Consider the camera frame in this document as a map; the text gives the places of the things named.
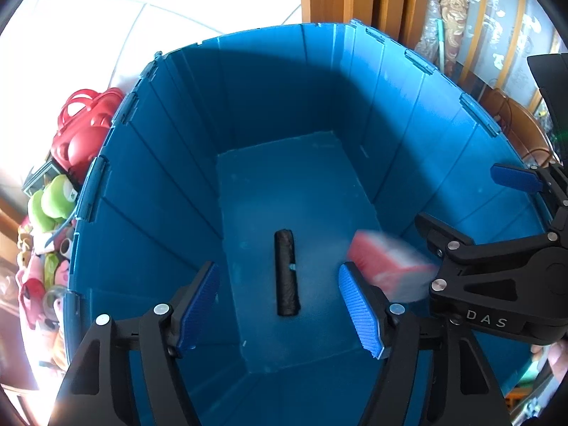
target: human hand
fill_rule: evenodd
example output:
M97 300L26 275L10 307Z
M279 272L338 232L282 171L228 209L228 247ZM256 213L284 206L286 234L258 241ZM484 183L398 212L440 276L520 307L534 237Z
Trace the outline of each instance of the human hand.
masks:
M531 346L530 351L533 353L533 360L539 360L545 352L542 346ZM560 340L551 345L547 358L553 375L561 382L568 371L568 341Z

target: ribbed blue pad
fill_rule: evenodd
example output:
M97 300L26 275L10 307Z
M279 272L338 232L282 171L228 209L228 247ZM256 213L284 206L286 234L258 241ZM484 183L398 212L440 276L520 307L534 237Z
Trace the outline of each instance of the ribbed blue pad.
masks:
M536 174L525 168L493 165L491 179L499 186L510 187L527 193L542 191L542 181Z
M377 318L344 264L339 268L339 290L342 292L343 301L345 301L361 344L373 354L373 357L379 358L384 345L379 335Z
M180 339L177 350L180 354L195 346L207 313L215 301L219 289L220 273L216 264L213 264L200 283L193 300L187 306L184 317L181 319Z

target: black roll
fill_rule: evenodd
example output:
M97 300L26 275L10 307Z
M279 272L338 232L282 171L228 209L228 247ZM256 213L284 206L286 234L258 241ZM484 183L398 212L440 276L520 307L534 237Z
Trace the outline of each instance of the black roll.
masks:
M291 230L282 229L274 233L274 257L278 315L292 317L300 311L300 299L297 295L296 255Z

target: red and white box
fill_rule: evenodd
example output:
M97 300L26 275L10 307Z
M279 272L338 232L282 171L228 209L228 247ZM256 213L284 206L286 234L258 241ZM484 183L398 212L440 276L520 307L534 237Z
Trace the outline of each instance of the red and white box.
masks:
M347 257L391 302L426 298L428 286L438 273L438 267L412 246L374 230L357 230Z

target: blue plastic bin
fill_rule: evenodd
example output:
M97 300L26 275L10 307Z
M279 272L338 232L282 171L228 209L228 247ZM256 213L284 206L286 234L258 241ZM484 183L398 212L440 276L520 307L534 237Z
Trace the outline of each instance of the blue plastic bin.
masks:
M205 426L356 425L382 361L337 286L357 229L425 250L419 211L476 242L543 231L490 167L521 165L447 77L353 21L258 29L156 55L114 119L78 208L65 337L102 313L143 314L207 260L222 268L198 346L180 361ZM274 238L294 232L302 309L276 312ZM503 390L526 344L478 334ZM416 424L430 354L419 359ZM143 425L152 424L132 354Z

